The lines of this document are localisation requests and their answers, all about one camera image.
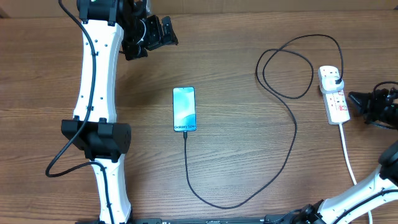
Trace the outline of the Samsung Galaxy smartphone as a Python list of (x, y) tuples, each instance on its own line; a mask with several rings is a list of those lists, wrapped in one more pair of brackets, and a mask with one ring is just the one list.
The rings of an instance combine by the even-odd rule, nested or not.
[(173, 89), (174, 131), (197, 130), (195, 89), (192, 86)]

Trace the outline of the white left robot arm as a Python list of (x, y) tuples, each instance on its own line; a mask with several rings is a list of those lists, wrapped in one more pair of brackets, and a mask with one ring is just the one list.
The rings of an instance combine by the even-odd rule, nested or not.
[(59, 6), (83, 34), (83, 63), (78, 100), (72, 119), (62, 120), (68, 139), (45, 170), (58, 177), (82, 167), (93, 168), (101, 211), (96, 223), (133, 223), (127, 196), (124, 160), (131, 145), (131, 127), (116, 113), (116, 69), (126, 60), (147, 57), (164, 45), (176, 45), (170, 17), (151, 14), (149, 2), (79, 0), (74, 16)]

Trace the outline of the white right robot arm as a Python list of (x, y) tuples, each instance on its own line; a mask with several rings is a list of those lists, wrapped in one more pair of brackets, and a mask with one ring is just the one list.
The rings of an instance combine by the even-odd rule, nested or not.
[[(374, 89), (371, 93), (350, 92), (349, 99), (367, 124), (397, 129), (397, 89)], [(307, 205), (291, 223), (350, 223), (385, 203), (397, 200), (397, 143), (379, 157), (379, 165), (367, 178), (344, 193)]]

